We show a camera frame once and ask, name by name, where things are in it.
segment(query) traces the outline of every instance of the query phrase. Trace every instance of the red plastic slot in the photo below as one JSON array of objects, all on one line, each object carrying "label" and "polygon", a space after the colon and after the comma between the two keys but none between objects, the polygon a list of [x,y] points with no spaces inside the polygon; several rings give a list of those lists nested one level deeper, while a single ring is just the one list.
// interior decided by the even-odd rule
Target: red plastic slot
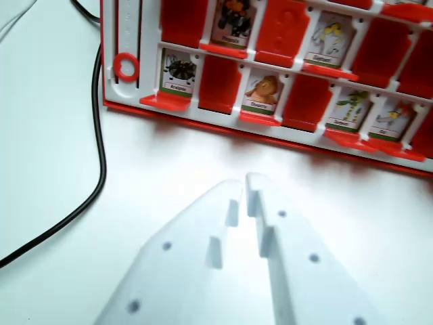
[{"label": "red plastic slot", "polygon": [[376,148],[370,146],[367,142],[360,140],[358,133],[326,129],[324,136],[330,138],[343,147],[358,149],[369,153],[378,151]]},{"label": "red plastic slot", "polygon": [[173,95],[159,91],[156,95],[146,96],[140,99],[140,104],[149,105],[162,110],[184,111],[187,110],[191,98]]},{"label": "red plastic slot", "polygon": [[231,56],[233,58],[245,59],[247,57],[246,49],[232,49],[230,47],[215,45],[215,44],[200,44],[200,49],[209,51],[224,56]]},{"label": "red plastic slot", "polygon": [[344,72],[341,69],[330,68],[329,66],[319,66],[317,64],[304,63],[302,71],[320,74],[321,76],[333,78],[346,78],[351,81],[358,81],[359,77],[353,73]]},{"label": "red plastic slot", "polygon": [[370,138],[367,143],[374,148],[377,148],[378,150],[393,157],[419,161],[421,163],[426,159],[424,155],[419,154],[413,150],[403,150],[403,145],[401,144],[401,142],[392,142],[382,139]]},{"label": "red plastic slot", "polygon": [[292,67],[310,22],[306,7],[301,1],[268,0],[256,44],[256,61]]},{"label": "red plastic slot", "polygon": [[206,56],[198,107],[231,114],[240,81],[241,74],[237,71],[236,61]]},{"label": "red plastic slot", "polygon": [[208,2],[203,0],[161,0],[162,40],[197,48],[207,7]]},{"label": "red plastic slot", "polygon": [[417,3],[385,4],[382,8],[382,14],[410,22],[433,22],[433,8]]},{"label": "red plastic slot", "polygon": [[299,74],[284,108],[284,127],[314,132],[331,100],[329,81]]},{"label": "red plastic slot", "polygon": [[412,139],[412,148],[428,158],[433,158],[433,109]]},{"label": "red plastic slot", "polygon": [[281,122],[275,120],[273,116],[248,112],[247,110],[241,110],[241,114],[239,115],[239,120],[261,124],[261,125],[268,125],[270,127],[279,127],[281,125]]},{"label": "red plastic slot", "polygon": [[329,2],[339,3],[340,5],[349,5],[351,7],[370,9],[373,4],[372,0],[329,0]]},{"label": "red plastic slot", "polygon": [[386,88],[411,44],[409,32],[400,22],[373,20],[352,66],[358,82]]},{"label": "red plastic slot", "polygon": [[400,74],[397,91],[433,97],[433,32],[425,30],[418,39],[411,57]]}]

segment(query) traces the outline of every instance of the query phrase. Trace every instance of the character card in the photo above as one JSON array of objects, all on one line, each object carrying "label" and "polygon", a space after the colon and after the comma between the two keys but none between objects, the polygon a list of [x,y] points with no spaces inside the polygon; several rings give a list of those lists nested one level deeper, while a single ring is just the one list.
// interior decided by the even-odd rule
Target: character card
[{"label": "character card", "polygon": [[250,0],[218,0],[210,42],[245,49],[255,15]]},{"label": "character card", "polygon": [[252,69],[245,90],[242,110],[273,115],[283,85],[278,74],[266,70]]},{"label": "character card", "polygon": [[368,135],[377,139],[398,141],[415,115],[411,102],[390,98],[376,116]]},{"label": "character card", "polygon": [[343,88],[326,126],[337,130],[357,132],[372,105],[368,95],[367,91]]},{"label": "character card", "polygon": [[322,12],[304,61],[339,68],[355,33],[352,17]]},{"label": "character card", "polygon": [[183,97],[191,97],[194,88],[196,65],[189,53],[162,49],[160,90]]}]

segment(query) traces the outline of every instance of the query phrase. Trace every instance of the cartoon animal picture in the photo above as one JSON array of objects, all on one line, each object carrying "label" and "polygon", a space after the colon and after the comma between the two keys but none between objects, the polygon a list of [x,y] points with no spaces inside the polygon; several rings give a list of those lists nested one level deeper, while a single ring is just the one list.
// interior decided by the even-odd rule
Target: cartoon animal picture
[{"label": "cartoon animal picture", "polygon": [[400,117],[410,117],[413,114],[411,103],[399,101],[396,108],[388,112],[388,116],[376,117],[378,123],[386,123],[389,127],[393,125]]},{"label": "cartoon animal picture", "polygon": [[278,101],[274,95],[278,92],[278,79],[276,76],[265,76],[255,87],[247,91],[245,95],[253,102],[264,104],[276,104]]},{"label": "cartoon animal picture", "polygon": [[196,65],[194,63],[178,60],[175,55],[167,56],[165,63],[164,72],[170,73],[170,80],[173,80],[173,78],[186,80],[187,85],[191,85],[190,79],[192,82],[195,81]]},{"label": "cartoon animal picture", "polygon": [[231,36],[247,37],[251,29],[251,18],[247,10],[250,8],[250,0],[225,0],[218,21],[218,28],[224,29],[231,25]]},{"label": "cartoon animal picture", "polygon": [[339,22],[327,25],[325,28],[318,28],[313,34],[313,43],[320,48],[319,54],[327,56],[338,53],[340,50],[336,47],[342,40],[342,28]]},{"label": "cartoon animal picture", "polygon": [[[339,102],[337,102],[338,106],[345,106],[347,104],[350,105],[349,110],[346,113],[346,116],[343,118],[344,121],[347,121],[353,111],[357,108],[357,106],[368,96],[368,92],[367,91],[359,91],[359,90],[355,90],[352,91],[351,93],[349,93],[348,95],[348,99],[347,100],[340,100]],[[357,122],[358,121],[358,117],[361,113],[361,107],[358,108],[358,110],[355,112],[355,116],[352,119],[352,122]]]}]

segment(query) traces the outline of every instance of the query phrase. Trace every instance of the black cable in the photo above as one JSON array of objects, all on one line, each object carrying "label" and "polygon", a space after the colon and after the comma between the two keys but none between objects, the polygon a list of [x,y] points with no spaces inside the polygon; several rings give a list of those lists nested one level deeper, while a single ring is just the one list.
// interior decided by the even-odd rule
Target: black cable
[{"label": "black cable", "polygon": [[[88,17],[89,19],[97,18],[93,15],[91,15],[82,5],[80,5],[78,2],[77,8],[80,12]],[[96,198],[101,194],[102,188],[104,187],[104,184],[106,182],[107,178],[107,162],[106,162],[106,153],[104,150],[104,142],[102,139],[102,132],[101,132],[101,121],[99,119],[99,103],[98,103],[98,96],[97,96],[97,86],[98,86],[98,80],[99,80],[99,71],[101,70],[101,45],[99,45],[99,49],[97,50],[96,58],[95,58],[95,65],[93,66],[93,74],[92,74],[92,86],[91,86],[91,96],[92,96],[92,111],[93,111],[93,126],[95,128],[95,137],[96,137],[96,144],[97,144],[97,152],[99,155],[99,167],[100,167],[100,173],[99,173],[99,180],[98,183],[93,190],[92,194],[80,204],[78,208],[73,210],[67,217],[65,217],[63,220],[61,220],[59,223],[55,224],[53,227],[49,228],[46,232],[43,234],[37,236],[35,239],[31,240],[27,244],[21,246],[16,251],[12,252],[2,260],[0,260],[0,269],[5,267],[7,264],[11,263],[12,261],[16,260],[18,257],[22,256],[23,254],[27,253],[30,249],[36,247],[40,243],[42,243],[44,240],[50,238],[52,235],[63,229],[65,226],[67,226],[71,221],[76,219],[81,213],[83,213],[87,208],[89,208],[96,200]]]},{"label": "black cable", "polygon": [[92,15],[90,12],[87,11],[86,8],[84,8],[81,3],[79,3],[77,0],[70,0],[72,4],[75,6],[75,8],[87,19],[92,20],[93,22],[97,22],[98,24],[101,22],[101,19]]}]

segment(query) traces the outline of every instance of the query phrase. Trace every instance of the red ring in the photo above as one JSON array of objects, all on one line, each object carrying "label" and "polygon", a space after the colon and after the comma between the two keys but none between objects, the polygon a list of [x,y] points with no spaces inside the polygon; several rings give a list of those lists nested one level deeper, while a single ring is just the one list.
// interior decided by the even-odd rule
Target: red ring
[{"label": "red ring", "polygon": [[[122,72],[122,61],[123,60],[129,60],[133,66],[134,66],[134,73],[131,76],[127,76],[125,73]],[[127,83],[132,83],[133,81],[136,81],[139,74],[139,63],[135,56],[133,56],[130,53],[122,52],[119,53],[115,58],[113,62],[114,66],[114,74],[119,77],[119,79],[126,81]]]}]

